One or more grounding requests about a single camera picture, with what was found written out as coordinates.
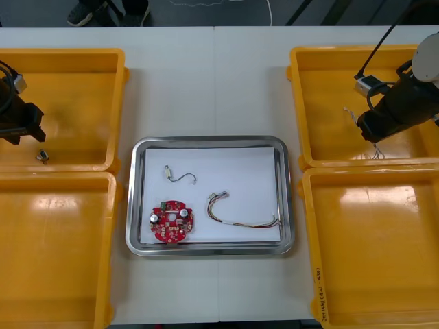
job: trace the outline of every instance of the floor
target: floor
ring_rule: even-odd
[[[285,25],[304,0],[269,1],[273,25]],[[114,2],[122,9],[121,0]],[[76,3],[77,0],[0,0],[0,21],[4,27],[68,27],[66,17]],[[313,0],[294,25],[320,25],[334,3],[335,0]],[[409,3],[410,0],[352,0],[337,25],[389,25]],[[270,24],[266,0],[150,0],[150,7],[149,26]],[[97,23],[91,21],[88,26]]]

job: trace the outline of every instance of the short cable with connectors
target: short cable with connectors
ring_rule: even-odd
[[[171,182],[178,182],[179,180],[181,180],[182,178],[184,178],[185,176],[192,176],[193,177],[193,184],[195,185],[196,184],[196,182],[197,182],[197,177],[194,175],[194,174],[192,174],[192,173],[186,173],[186,174],[184,174],[183,176],[181,176],[181,177],[179,177],[179,178],[177,178],[177,179],[173,179],[172,178],[172,172],[171,172],[171,168],[169,168],[169,166],[165,166],[165,175],[166,175],[166,178],[168,179],[168,180],[170,180]]]

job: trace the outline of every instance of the capacitor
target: capacitor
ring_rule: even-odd
[[[156,214],[151,215],[150,222],[155,224],[158,222],[158,216]]]
[[[180,216],[181,216],[181,217],[186,217],[187,214],[188,214],[188,212],[187,212],[186,209],[182,209],[182,210],[180,210]]]

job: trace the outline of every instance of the white connector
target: white connector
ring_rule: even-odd
[[[165,175],[168,180],[172,178],[171,168],[169,168],[169,166],[165,166]]]

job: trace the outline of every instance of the stainless steel tray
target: stainless steel tray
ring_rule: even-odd
[[[141,243],[139,233],[142,220],[143,183],[145,179],[145,152],[147,149],[215,149],[215,148],[274,148],[274,166],[278,200],[278,217],[281,221],[281,240],[276,242],[234,243]],[[126,244],[139,256],[214,255],[214,254],[282,254],[294,242],[291,182],[288,150],[280,139],[273,136],[187,136],[144,138],[132,151]]]

